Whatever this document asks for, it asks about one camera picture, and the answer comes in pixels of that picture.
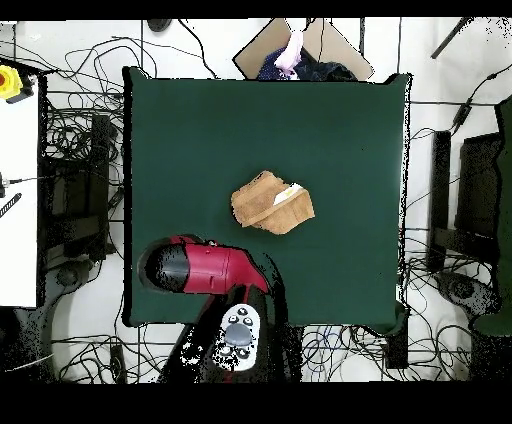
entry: table surface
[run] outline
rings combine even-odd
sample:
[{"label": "table surface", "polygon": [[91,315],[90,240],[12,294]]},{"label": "table surface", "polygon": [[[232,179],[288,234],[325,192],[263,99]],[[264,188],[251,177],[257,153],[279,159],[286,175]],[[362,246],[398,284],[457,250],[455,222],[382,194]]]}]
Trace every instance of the table surface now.
[{"label": "table surface", "polygon": [[[132,264],[153,240],[195,233],[256,262],[270,255],[292,324],[394,325],[406,75],[388,84],[130,75]],[[231,194],[264,169],[308,189],[316,217],[281,236],[242,228]],[[204,297],[151,292],[134,265],[131,300],[133,322],[190,322]]]},{"label": "table surface", "polygon": [[496,235],[500,257],[496,280],[502,305],[499,313],[479,317],[474,328],[486,335],[512,334],[512,97],[496,105],[496,118],[503,147],[497,158],[499,168],[499,206]]},{"label": "table surface", "polygon": [[[38,88],[21,102],[0,100],[0,172],[4,179],[37,177]],[[37,181],[6,189],[3,207],[22,198],[0,218],[0,306],[36,306]]]}]

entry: yellow object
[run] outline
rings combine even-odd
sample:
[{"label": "yellow object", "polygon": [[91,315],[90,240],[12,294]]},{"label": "yellow object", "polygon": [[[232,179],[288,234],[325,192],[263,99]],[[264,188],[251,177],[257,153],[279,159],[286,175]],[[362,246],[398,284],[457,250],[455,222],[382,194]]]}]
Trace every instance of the yellow object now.
[{"label": "yellow object", "polygon": [[18,71],[9,66],[0,65],[0,99],[8,100],[21,93],[23,83]]}]

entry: green tablecloth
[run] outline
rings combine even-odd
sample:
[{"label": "green tablecloth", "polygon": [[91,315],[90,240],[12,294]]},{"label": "green tablecloth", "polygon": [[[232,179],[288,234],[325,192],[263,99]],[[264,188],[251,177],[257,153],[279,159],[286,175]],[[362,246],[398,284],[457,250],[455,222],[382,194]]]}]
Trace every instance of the green tablecloth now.
[{"label": "green tablecloth", "polygon": [[[130,69],[125,83],[133,325],[195,320],[206,296],[152,292],[136,275],[151,241],[183,233],[256,261],[270,255],[292,324],[394,325],[407,75],[386,84],[148,80]],[[316,217],[281,236],[242,228],[231,194],[262,170],[305,187]]]},{"label": "green tablecloth", "polygon": [[512,336],[512,96],[495,106],[503,147],[496,164],[499,171],[499,203],[496,236],[500,249],[496,280],[501,308],[494,315],[475,320],[474,328],[487,336]]}]

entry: paper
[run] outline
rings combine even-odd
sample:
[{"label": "paper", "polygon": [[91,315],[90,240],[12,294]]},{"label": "paper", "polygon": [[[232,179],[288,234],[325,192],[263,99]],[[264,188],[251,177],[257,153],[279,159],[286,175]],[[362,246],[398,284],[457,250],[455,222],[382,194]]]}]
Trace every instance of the paper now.
[{"label": "paper", "polygon": [[274,199],[274,204],[278,205],[281,202],[284,202],[289,197],[293,196],[295,193],[297,193],[302,187],[298,184],[293,183],[290,187],[288,187],[286,190],[279,193],[276,198]]}]

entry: white controller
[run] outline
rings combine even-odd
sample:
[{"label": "white controller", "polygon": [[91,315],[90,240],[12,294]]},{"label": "white controller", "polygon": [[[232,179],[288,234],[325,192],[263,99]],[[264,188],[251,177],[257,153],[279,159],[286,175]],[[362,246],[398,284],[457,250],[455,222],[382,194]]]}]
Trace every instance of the white controller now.
[{"label": "white controller", "polygon": [[213,362],[228,371],[247,371],[256,363],[260,317],[244,303],[235,305],[224,314],[215,341]]}]

